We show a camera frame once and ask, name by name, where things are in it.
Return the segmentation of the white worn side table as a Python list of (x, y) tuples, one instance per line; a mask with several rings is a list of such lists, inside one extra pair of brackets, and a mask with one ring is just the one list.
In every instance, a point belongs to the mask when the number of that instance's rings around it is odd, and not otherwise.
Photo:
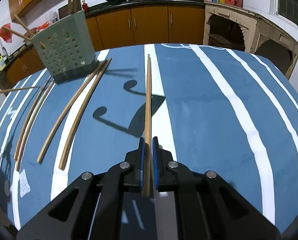
[(268, 40), (273, 40), (290, 50), (291, 64), (287, 68), (285, 77), (287, 79), (291, 77), (298, 60), (298, 42), (284, 29), (256, 12), (224, 3), (205, 2), (203, 45), (209, 43), (212, 16), (226, 18), (240, 26), (247, 53), (255, 53)]

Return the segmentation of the green perforated utensil basket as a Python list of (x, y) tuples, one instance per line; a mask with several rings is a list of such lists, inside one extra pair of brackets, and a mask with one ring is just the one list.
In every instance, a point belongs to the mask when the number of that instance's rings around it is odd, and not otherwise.
[(40, 31), (31, 42), (56, 83), (86, 76), (98, 67), (82, 10)]

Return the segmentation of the dark cutting board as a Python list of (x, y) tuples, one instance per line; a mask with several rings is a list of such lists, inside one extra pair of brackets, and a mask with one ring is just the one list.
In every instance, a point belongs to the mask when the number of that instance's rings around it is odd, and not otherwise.
[(64, 5), (63, 7), (58, 9), (58, 14), (59, 14), (59, 19), (61, 20), (62, 18), (65, 18), (69, 13), (68, 13), (68, 5)]

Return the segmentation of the orange lower kitchen cabinets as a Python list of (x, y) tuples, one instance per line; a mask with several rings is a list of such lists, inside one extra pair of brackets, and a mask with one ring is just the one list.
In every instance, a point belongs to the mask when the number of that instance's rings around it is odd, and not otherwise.
[[(86, 17), (95, 52), (149, 43), (202, 44), (203, 6), (145, 5)], [(19, 80), (46, 68), (33, 46), (6, 68), (7, 80)]]

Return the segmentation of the red small bottle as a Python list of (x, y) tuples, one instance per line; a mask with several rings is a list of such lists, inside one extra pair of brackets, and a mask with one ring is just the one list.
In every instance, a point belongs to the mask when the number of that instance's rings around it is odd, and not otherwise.
[(82, 0), (82, 8), (83, 8), (85, 13), (89, 12), (89, 6), (84, 0)]

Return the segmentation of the red plastic bag on wall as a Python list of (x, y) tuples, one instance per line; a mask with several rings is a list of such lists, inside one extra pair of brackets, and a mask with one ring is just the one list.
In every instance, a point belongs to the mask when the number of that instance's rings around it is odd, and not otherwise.
[(6, 43), (12, 43), (12, 33), (6, 28), (10, 29), (10, 23), (4, 24), (0, 28), (0, 37), (6, 42)]

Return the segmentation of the blue white striped tablecloth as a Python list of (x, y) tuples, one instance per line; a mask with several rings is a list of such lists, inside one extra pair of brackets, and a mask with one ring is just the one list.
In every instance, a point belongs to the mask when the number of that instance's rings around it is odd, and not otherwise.
[(67, 116), (41, 164), (58, 116), (82, 85), (54, 84), (33, 123), (20, 170), (14, 154), (44, 83), (41, 70), (16, 84), (0, 107), (0, 207), (22, 227), (85, 171), (107, 171), (144, 133), (147, 57), (152, 70), (152, 135), (190, 170), (217, 172), (279, 231), (298, 215), (298, 94), (269, 59), (231, 49), (147, 44), (97, 53), (112, 58), (83, 113), (64, 170)]

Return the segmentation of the yellow detergent bottle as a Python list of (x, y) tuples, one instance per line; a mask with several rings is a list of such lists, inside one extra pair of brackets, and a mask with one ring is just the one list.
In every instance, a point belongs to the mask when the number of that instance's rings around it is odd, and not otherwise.
[(0, 71), (2, 71), (6, 67), (6, 63), (3, 59), (3, 56), (0, 56)]

